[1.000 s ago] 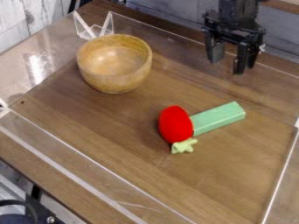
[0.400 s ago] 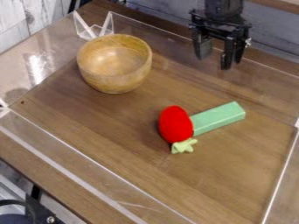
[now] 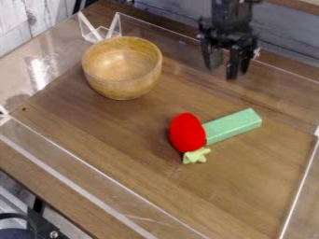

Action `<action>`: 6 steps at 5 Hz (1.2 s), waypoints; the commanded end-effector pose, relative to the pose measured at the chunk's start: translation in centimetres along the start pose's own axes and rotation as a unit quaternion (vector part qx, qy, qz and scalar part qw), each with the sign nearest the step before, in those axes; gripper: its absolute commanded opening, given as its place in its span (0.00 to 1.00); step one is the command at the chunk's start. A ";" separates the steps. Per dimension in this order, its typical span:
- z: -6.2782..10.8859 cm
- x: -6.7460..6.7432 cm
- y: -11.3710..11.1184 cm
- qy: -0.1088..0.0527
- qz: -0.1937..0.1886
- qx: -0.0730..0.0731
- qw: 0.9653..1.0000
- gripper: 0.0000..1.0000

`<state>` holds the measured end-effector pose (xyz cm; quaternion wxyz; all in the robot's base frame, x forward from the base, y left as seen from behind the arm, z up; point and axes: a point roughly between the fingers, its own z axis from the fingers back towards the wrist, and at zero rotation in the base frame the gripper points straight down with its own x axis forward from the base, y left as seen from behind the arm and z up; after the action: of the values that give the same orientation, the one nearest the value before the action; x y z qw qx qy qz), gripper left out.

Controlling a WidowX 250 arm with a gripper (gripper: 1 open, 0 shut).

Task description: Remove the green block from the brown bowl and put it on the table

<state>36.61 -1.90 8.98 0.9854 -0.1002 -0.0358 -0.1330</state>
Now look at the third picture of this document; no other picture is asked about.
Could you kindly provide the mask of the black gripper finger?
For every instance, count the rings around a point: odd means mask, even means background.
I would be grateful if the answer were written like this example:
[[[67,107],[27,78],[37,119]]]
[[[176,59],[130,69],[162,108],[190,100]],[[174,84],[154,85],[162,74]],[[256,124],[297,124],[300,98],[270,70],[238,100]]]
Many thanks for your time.
[[[226,63],[226,79],[236,79],[237,74],[245,74],[252,58],[252,49],[233,45],[229,49],[229,61]]]
[[[208,70],[213,70],[218,68],[222,60],[222,52],[221,49],[216,46],[216,44],[208,39],[201,38],[198,40],[201,55],[204,65]]]

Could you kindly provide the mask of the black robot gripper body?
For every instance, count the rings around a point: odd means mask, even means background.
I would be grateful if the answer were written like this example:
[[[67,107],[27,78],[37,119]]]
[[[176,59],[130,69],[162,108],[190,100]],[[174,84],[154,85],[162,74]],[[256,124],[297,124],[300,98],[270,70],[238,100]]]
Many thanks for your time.
[[[252,49],[252,59],[257,56],[257,34],[250,26],[252,18],[218,22],[212,18],[197,21],[197,39],[208,38],[220,49],[229,50],[233,45]]]

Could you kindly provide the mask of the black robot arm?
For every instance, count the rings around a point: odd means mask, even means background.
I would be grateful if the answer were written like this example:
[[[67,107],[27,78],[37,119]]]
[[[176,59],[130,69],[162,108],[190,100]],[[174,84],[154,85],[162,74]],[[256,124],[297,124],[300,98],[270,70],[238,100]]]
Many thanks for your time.
[[[237,73],[245,74],[250,59],[260,47],[257,34],[250,26],[253,5],[261,0],[210,0],[210,17],[198,18],[197,39],[205,67],[212,69],[213,54],[221,49],[229,51],[225,67],[226,79],[236,79]]]

